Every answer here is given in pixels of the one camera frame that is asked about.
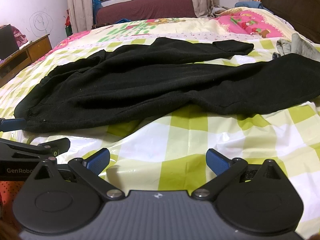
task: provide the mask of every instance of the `dark brown headboard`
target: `dark brown headboard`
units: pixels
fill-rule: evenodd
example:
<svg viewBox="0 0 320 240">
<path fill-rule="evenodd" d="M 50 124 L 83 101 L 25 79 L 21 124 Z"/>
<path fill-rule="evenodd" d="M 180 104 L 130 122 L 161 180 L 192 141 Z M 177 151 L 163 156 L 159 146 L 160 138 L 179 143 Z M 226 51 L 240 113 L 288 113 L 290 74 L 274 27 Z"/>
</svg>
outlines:
<svg viewBox="0 0 320 240">
<path fill-rule="evenodd" d="M 263 6 L 285 19 L 295 30 L 320 43 L 320 0 L 261 0 Z"/>
</svg>

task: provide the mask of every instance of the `checkered tablecloth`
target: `checkered tablecloth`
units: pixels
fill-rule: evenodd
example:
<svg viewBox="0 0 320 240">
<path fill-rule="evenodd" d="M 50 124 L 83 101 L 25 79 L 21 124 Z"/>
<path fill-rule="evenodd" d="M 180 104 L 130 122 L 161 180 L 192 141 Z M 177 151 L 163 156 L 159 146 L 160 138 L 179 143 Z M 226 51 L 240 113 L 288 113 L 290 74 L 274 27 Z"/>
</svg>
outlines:
<svg viewBox="0 0 320 240">
<path fill-rule="evenodd" d="M 92 36 L 86 37 L 90 46 L 81 45 L 82 39 L 79 39 L 21 71 L 0 89 L 0 116 L 13 118 L 15 106 L 55 66 L 86 58 L 100 49 L 113 51 L 124 44 L 151 44 L 156 38 L 149 35 L 105 40 L 101 35 L 106 31 L 105 28 L 99 30 L 99 35 L 95 33 L 96 40 Z M 191 34 L 185 39 L 212 42 L 195 39 Z M 271 60 L 276 51 L 276 40 L 248 41 L 254 44 L 254 50 L 248 56 L 206 63 L 236 67 Z M 228 158 L 241 157 L 255 164 L 272 158 L 303 199 L 304 213 L 297 231 L 309 237 L 320 230 L 319 107 L 320 100 L 315 99 L 267 115 L 221 116 L 187 105 L 166 116 L 94 129 L 41 135 L 13 131 L 1 132 L 0 136 L 32 144 L 68 137 L 70 150 L 58 157 L 59 163 L 66 163 L 74 157 L 88 157 L 107 147 L 111 161 L 100 176 L 125 192 L 130 189 L 193 191 L 215 177 L 205 163 L 209 148 Z"/>
</svg>

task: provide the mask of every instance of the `gray cloth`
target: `gray cloth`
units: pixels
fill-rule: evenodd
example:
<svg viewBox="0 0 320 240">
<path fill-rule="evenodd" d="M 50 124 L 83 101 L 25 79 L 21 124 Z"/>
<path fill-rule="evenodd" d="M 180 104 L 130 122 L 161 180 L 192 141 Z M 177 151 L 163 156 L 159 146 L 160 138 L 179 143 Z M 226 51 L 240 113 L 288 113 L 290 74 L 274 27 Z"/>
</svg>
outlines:
<svg viewBox="0 0 320 240">
<path fill-rule="evenodd" d="M 274 52 L 272 59 L 289 53 L 296 53 L 320 62 L 320 52 L 309 42 L 303 40 L 297 33 L 292 34 L 291 42 L 279 39 L 276 46 L 279 53 Z"/>
</svg>

